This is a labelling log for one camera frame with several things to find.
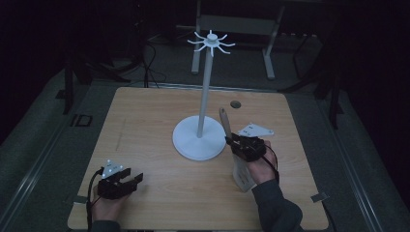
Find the black cable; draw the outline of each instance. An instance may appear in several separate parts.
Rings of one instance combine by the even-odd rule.
[[[152,78],[152,80],[154,81],[155,85],[157,86],[157,88],[160,88],[160,86],[158,86],[158,83],[157,83],[156,79],[154,78],[154,76],[153,76],[151,70],[149,70],[149,73],[150,73],[151,78]]]
[[[266,162],[268,162],[268,164],[272,167],[272,169],[275,169],[276,171],[278,171],[278,157],[277,157],[277,154],[274,152],[274,150],[270,147],[270,146],[268,146],[268,145],[265,145],[269,150],[271,150],[271,152],[274,154],[274,156],[275,156],[275,160],[277,160],[277,165],[276,165],[276,167],[274,167],[265,157],[262,157]]]
[[[93,215],[92,215],[91,209],[94,204],[91,202],[91,190],[93,188],[94,179],[96,179],[97,175],[102,175],[102,174],[103,174],[103,167],[100,170],[96,171],[96,173],[94,173],[93,177],[91,178],[90,185],[88,186],[87,203],[86,203],[87,225],[88,225],[87,231],[88,232],[91,231],[91,226],[93,224]]]
[[[93,202],[93,204],[91,204],[91,208],[93,208],[93,206],[97,203],[97,201],[99,201],[101,199],[101,197],[99,196],[99,198],[97,198],[97,200],[95,200],[94,202]]]
[[[155,78],[154,78],[153,75],[151,74],[151,71],[152,71],[152,70],[151,70],[151,65],[153,64],[154,59],[155,59],[155,57],[157,56],[157,51],[156,51],[156,49],[155,49],[152,45],[150,45],[150,44],[148,44],[148,43],[147,43],[147,45],[153,49],[154,55],[153,55],[153,57],[151,58],[151,61],[150,61],[150,63],[149,63],[148,65],[147,65],[145,59],[142,58],[142,63],[144,64],[144,69],[145,69],[145,74],[144,74],[144,88],[149,88],[149,87],[150,87],[150,86],[149,86],[149,75],[151,75],[151,77],[153,78],[153,81],[155,82],[155,84],[156,84],[157,87],[159,88],[157,81],[155,80]]]
[[[161,72],[156,72],[156,71],[154,71],[153,69],[150,69],[150,73],[156,73],[156,74],[159,74],[159,75],[163,76],[163,79],[160,80],[160,82],[165,82],[166,79],[167,79],[166,74],[161,73]],[[154,81],[155,84],[157,85],[157,88],[160,88],[160,86],[158,85],[158,81],[154,78],[154,76],[153,76],[152,74],[151,74],[151,77],[153,78],[153,81]],[[144,81],[144,79],[142,79],[142,80],[135,80],[135,81],[133,81],[132,83],[129,83],[129,84],[125,85],[124,87],[132,87],[134,84],[137,84],[137,83],[140,83],[140,82],[143,82],[143,81]]]

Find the black clamp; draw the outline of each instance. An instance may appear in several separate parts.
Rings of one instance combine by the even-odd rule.
[[[101,179],[98,184],[98,195],[105,199],[114,200],[136,191],[137,185],[143,179],[143,173],[137,175],[131,181],[121,183],[121,179],[130,175],[131,169],[127,168],[105,179]]]
[[[225,137],[225,140],[232,153],[247,162],[259,160],[266,154],[265,142],[259,137],[245,137],[232,133],[232,138]]]

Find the wooden table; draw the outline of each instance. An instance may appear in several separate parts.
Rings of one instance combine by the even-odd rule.
[[[78,195],[85,196],[91,176],[113,160],[130,167],[132,176],[144,173],[120,215],[124,229],[260,230],[251,191],[243,193],[234,183],[228,146],[205,161],[186,159],[173,146],[175,126],[198,114],[200,97],[200,90],[119,88]],[[234,109],[231,101],[242,106]],[[322,205],[310,199],[317,188],[284,95],[210,91],[207,115],[219,121],[220,107],[234,132],[250,122],[275,131],[261,138],[270,140],[278,155],[285,198],[301,207],[305,229],[327,228]],[[86,228],[84,205],[73,206],[68,225]]]

